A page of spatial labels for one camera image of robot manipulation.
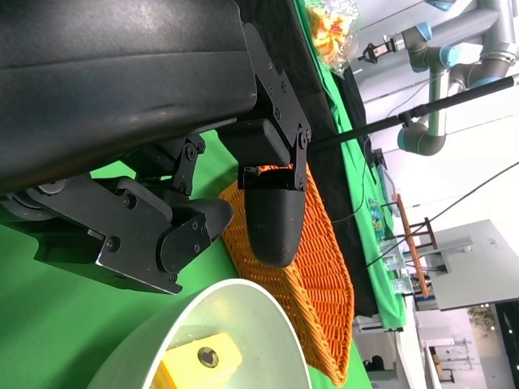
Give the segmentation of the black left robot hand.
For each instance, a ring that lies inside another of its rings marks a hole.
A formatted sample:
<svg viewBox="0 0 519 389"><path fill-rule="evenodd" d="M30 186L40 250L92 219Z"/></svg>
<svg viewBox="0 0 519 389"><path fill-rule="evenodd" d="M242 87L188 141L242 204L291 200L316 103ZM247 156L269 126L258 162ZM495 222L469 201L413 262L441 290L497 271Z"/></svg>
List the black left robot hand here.
<svg viewBox="0 0 519 389"><path fill-rule="evenodd" d="M179 293L234 217L191 196L209 130L238 163L254 256L289 266L311 128L236 2L2 2L1 222L39 262Z"/></svg>

